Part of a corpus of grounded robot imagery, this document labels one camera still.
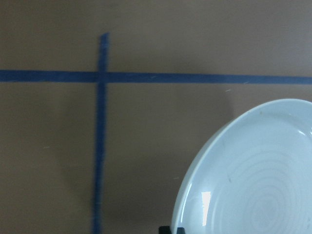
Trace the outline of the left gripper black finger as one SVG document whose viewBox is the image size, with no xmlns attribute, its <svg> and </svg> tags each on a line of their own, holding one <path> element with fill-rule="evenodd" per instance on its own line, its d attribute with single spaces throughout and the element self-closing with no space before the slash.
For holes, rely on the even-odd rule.
<svg viewBox="0 0 312 234">
<path fill-rule="evenodd" d="M 170 226 L 160 226 L 158 228 L 159 234 L 185 234 L 185 229 L 178 227 L 175 230 L 171 230 Z"/>
</svg>

